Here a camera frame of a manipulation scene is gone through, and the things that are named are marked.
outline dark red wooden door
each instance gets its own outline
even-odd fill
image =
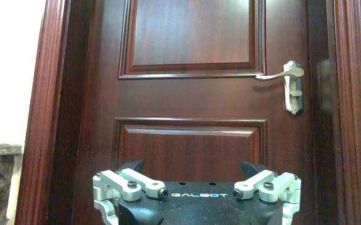
[[[244,180],[240,161],[302,179],[295,224],[314,224],[307,40],[300,0],[97,0],[73,223],[98,223],[92,175],[145,159],[160,180]],[[284,111],[283,64],[304,68],[303,113]]]

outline white wall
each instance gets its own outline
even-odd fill
[[[45,0],[0,0],[0,143],[24,143]]]

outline silver metal bracket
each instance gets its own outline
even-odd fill
[[[132,169],[122,169],[120,174],[110,170],[101,171],[92,177],[92,184],[93,208],[100,211],[105,225],[118,224],[114,206],[109,199],[122,198],[124,201],[133,202],[141,198],[141,191],[149,198],[161,199],[167,196],[164,183],[152,180]]]
[[[132,169],[121,170],[118,175],[125,180],[134,180],[137,184],[141,186],[141,189],[149,198],[156,199],[165,198],[167,196],[165,184],[160,180],[153,180],[148,178],[147,176],[133,171]]]
[[[292,115],[296,115],[303,109],[302,96],[302,76],[303,68],[295,61],[283,65],[283,72],[276,75],[257,75],[255,79],[268,81],[283,77],[284,79],[284,109]]]
[[[299,211],[300,202],[300,179],[291,173],[284,172],[275,176],[272,171],[263,170],[251,178],[233,184],[233,197],[245,200],[253,197],[259,191],[259,199],[267,203],[283,201],[282,225],[290,225],[292,215]]]

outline bolt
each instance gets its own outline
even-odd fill
[[[232,195],[236,200],[241,199],[243,197],[243,193],[239,190],[233,190]]]
[[[133,189],[136,188],[136,181],[130,180],[129,182],[126,182],[126,186]]]
[[[263,187],[267,189],[267,190],[272,190],[274,189],[274,184],[271,182],[264,182],[263,183]]]
[[[164,188],[161,188],[161,189],[159,190],[159,192],[157,192],[157,198],[159,198],[159,199],[163,199],[163,198],[167,197],[167,195],[168,195],[168,191],[167,191]]]

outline door handle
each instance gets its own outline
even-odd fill
[[[283,77],[284,79],[284,109],[292,115],[296,115],[303,109],[302,94],[302,76],[303,68],[295,61],[283,65],[283,71],[275,75],[259,74],[255,79],[268,81]]]

